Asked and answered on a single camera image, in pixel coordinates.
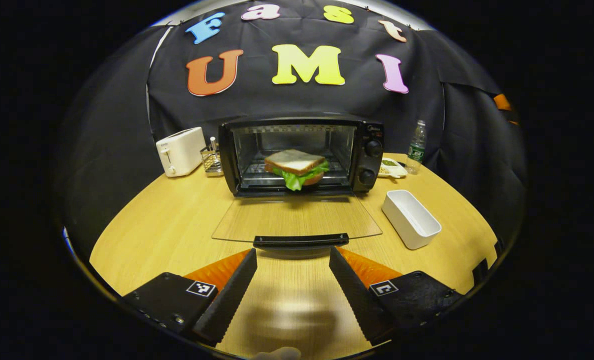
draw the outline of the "sandwich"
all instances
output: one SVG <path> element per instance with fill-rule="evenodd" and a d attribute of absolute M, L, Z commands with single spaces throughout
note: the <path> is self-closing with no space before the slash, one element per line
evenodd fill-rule
<path fill-rule="evenodd" d="M 291 191 L 301 191 L 302 187 L 318 183 L 329 171 L 326 157 L 311 155 L 299 150 L 275 152 L 263 160 L 263 169 L 281 176 Z"/>

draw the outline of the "lettuce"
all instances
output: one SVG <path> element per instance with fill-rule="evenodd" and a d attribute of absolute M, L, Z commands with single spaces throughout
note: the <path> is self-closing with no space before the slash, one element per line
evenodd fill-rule
<path fill-rule="evenodd" d="M 314 178 L 320 173 L 324 173 L 326 171 L 329 171 L 328 160 L 324 160 L 324 162 L 313 167 L 310 171 L 304 173 L 301 176 L 295 175 L 294 173 L 290 173 L 287 171 L 283 171 L 280 168 L 272 168 L 272 172 L 278 176 L 281 176 L 284 182 L 286 182 L 286 187 L 291 191 L 301 191 L 302 185 L 304 185 L 304 182 L 306 182 L 306 180 Z"/>

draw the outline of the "metal utensil holder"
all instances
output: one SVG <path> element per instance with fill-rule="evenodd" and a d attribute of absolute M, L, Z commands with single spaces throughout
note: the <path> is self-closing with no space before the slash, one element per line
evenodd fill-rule
<path fill-rule="evenodd" d="M 203 162 L 203 170 L 206 171 L 206 176 L 224 175 L 222 160 L 219 156 L 219 144 L 216 144 L 215 150 L 211 150 L 209 146 L 206 146 L 199 153 L 201 154 L 201 162 Z"/>

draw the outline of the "water bottle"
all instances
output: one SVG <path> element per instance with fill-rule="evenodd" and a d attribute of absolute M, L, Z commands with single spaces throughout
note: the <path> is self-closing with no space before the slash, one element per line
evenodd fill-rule
<path fill-rule="evenodd" d="M 421 160 L 424 157 L 426 147 L 426 123 L 423 120 L 417 121 L 415 134 L 408 148 L 408 160 L 406 160 L 406 171 L 409 174 L 418 173 Z"/>

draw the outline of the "oven control knob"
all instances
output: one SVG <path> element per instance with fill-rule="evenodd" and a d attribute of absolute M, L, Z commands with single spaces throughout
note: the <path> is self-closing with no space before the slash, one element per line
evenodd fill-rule
<path fill-rule="evenodd" d="M 375 172 L 372 170 L 365 169 L 359 173 L 359 182 L 364 185 L 372 185 L 375 184 L 375 180 L 377 176 L 375 176 Z"/>
<path fill-rule="evenodd" d="M 371 140 L 366 143 L 366 154 L 369 157 L 379 157 L 383 151 L 382 144 L 377 140 Z"/>

